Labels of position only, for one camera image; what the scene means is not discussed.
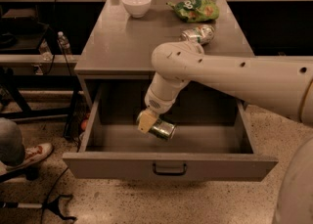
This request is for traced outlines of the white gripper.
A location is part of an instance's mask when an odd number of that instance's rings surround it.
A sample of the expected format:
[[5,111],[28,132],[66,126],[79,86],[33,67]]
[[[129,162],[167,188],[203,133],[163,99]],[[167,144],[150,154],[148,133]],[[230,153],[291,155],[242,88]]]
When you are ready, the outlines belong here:
[[157,122],[157,114],[168,112],[173,104],[173,100],[160,99],[151,89],[148,89],[145,96],[145,105],[149,110],[144,110],[139,113],[137,118],[138,129],[143,133],[148,133]]

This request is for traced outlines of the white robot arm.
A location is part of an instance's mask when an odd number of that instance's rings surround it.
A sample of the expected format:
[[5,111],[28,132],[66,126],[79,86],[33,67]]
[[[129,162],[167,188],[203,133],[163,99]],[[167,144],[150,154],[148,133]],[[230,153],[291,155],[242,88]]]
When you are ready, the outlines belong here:
[[[152,130],[180,91],[195,81],[296,122],[313,124],[313,63],[290,57],[209,56],[190,41],[158,45],[155,76],[138,116],[138,129]],[[281,184],[272,224],[313,224],[313,139],[295,152]]]

